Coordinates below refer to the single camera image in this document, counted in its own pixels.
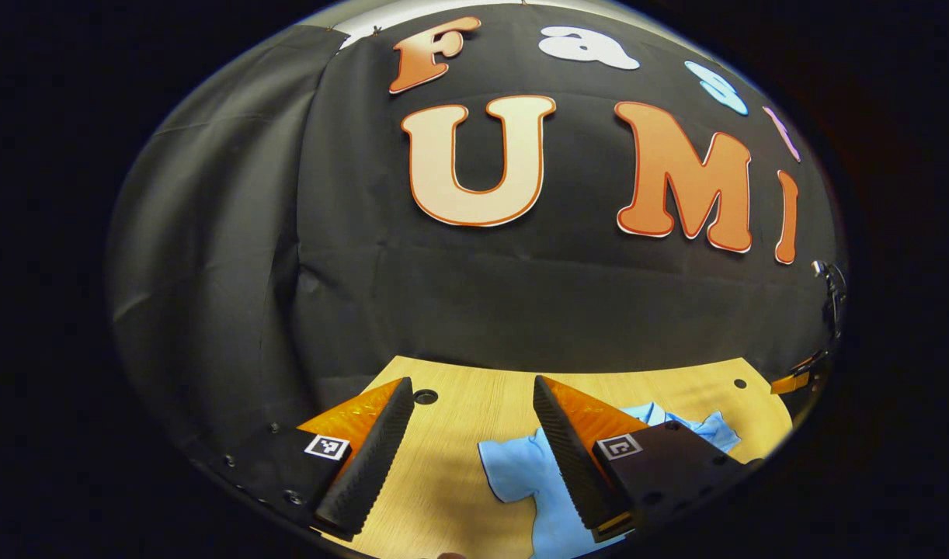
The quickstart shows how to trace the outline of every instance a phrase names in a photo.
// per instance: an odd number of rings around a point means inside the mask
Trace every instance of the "cutout letter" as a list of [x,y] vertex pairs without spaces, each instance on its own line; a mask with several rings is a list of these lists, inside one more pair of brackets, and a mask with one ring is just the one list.
[[779,134],[782,134],[782,139],[786,142],[786,148],[791,152],[791,156],[795,158],[795,161],[800,161],[798,158],[798,149],[795,149],[795,146],[791,144],[791,139],[788,139],[788,130],[782,124],[782,121],[779,120],[779,117],[775,116],[773,110],[768,109],[766,106],[762,106],[761,109],[765,109],[765,113],[768,113],[768,116],[772,117],[772,123],[775,123],[775,127],[779,130]]
[[540,50],[564,60],[601,61],[620,70],[637,70],[641,63],[631,59],[619,43],[601,33],[578,27],[545,27],[540,33],[550,39],[540,41]]
[[671,188],[685,237],[695,238],[716,204],[716,220],[706,237],[716,248],[751,249],[751,152],[731,135],[716,132],[700,163],[694,146],[667,111],[639,102],[621,102],[616,114],[634,130],[637,178],[634,201],[620,210],[617,222],[627,233],[665,237],[674,229],[667,213]]
[[694,61],[685,61],[685,68],[688,68],[692,74],[698,75],[702,79],[699,84],[702,85],[702,89],[713,96],[713,99],[729,106],[730,109],[736,110],[737,113],[747,116],[747,106],[737,96],[737,89],[733,89],[733,85],[728,84],[726,79],[721,78],[719,74],[709,70],[709,68],[703,68],[699,64],[695,64]]
[[798,185],[788,173],[779,171],[779,183],[782,184],[784,212],[782,213],[782,238],[775,245],[775,259],[782,264],[791,264],[795,260],[795,218],[797,218]]
[[461,31],[475,31],[481,20],[471,16],[456,19],[435,28],[417,33],[395,45],[399,52],[399,77],[388,89],[390,93],[401,93],[416,85],[425,84],[447,73],[447,63],[437,63],[434,54],[456,57],[464,46]]
[[517,219],[534,206],[543,185],[543,117],[553,99],[507,96],[485,110],[502,120],[502,181],[492,190],[457,184],[454,142],[457,125],[468,118],[460,105],[415,111],[402,121],[409,134],[409,181],[413,199],[430,217],[450,225],[489,227]]

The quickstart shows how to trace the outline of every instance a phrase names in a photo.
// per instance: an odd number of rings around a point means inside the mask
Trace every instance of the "blue towel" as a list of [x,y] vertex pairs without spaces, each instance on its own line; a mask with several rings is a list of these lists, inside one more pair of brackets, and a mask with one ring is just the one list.
[[[704,422],[685,421],[666,413],[653,402],[624,408],[623,411],[648,425],[669,420],[681,422],[724,453],[740,443],[740,438],[723,421],[719,411]],[[533,436],[523,439],[478,443],[478,452],[481,454],[481,464],[485,467],[488,485],[496,498],[501,502],[517,502],[531,495],[534,497],[537,513],[534,520],[534,555],[530,559],[571,559],[612,545],[625,537],[620,535],[602,543],[592,539],[592,532],[582,524],[571,502],[571,495],[564,486],[561,471],[542,428]]]

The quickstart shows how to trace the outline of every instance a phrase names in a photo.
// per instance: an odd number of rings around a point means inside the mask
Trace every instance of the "wooden table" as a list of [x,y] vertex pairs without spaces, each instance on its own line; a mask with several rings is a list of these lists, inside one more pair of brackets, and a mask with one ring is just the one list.
[[[630,373],[549,374],[620,408],[656,402],[689,421],[713,411],[741,438],[730,456],[764,457],[791,431],[782,400],[747,361]],[[367,390],[409,376],[413,390],[432,389],[434,404],[416,404],[395,461],[364,530],[347,543],[382,559],[527,559],[534,500],[501,503],[478,457],[481,441],[534,434],[534,373],[446,365],[396,357]],[[747,383],[738,388],[736,379]]]

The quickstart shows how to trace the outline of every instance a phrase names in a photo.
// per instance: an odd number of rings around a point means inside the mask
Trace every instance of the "orange letter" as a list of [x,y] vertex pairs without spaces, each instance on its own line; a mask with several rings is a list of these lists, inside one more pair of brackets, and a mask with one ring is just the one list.
[[481,20],[468,16],[399,41],[395,45],[399,52],[399,77],[392,82],[388,92],[393,95],[401,93],[446,74],[449,66],[447,63],[437,64],[433,60],[434,54],[456,57],[464,46],[464,37],[459,31],[475,31],[478,27],[481,27]]
[[621,102],[616,114],[630,123],[637,149],[634,201],[620,210],[617,222],[627,233],[665,237],[674,229],[666,209],[671,187],[685,237],[702,231],[713,204],[719,200],[716,220],[706,237],[727,251],[751,250],[750,185],[747,167],[751,152],[731,135],[716,132],[705,160],[692,148],[673,116],[656,106]]
[[543,185],[543,117],[557,109],[553,99],[515,95],[485,110],[502,120],[502,181],[492,190],[457,184],[454,141],[468,118],[460,105],[434,106],[403,118],[409,134],[409,181],[413,199],[430,217],[450,225],[487,227],[517,219],[536,203]]
[[782,184],[784,212],[782,238],[775,245],[775,259],[782,264],[791,264],[795,259],[795,200],[798,198],[798,185],[784,171],[779,171],[779,182]]

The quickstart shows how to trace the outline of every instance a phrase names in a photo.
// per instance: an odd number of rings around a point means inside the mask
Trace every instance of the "wrinkled fabric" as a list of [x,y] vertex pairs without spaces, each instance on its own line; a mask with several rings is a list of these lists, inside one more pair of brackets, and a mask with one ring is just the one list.
[[[623,411],[648,425],[669,420],[681,422],[724,453],[740,443],[740,438],[719,411],[714,411],[702,422],[687,421],[653,402],[624,408]],[[536,502],[534,555],[530,559],[570,559],[626,537],[620,535],[602,543],[592,539],[592,532],[585,528],[564,486],[557,460],[542,428],[523,439],[478,443],[478,453],[481,454],[488,485],[496,498],[502,502],[517,502],[532,496]]]

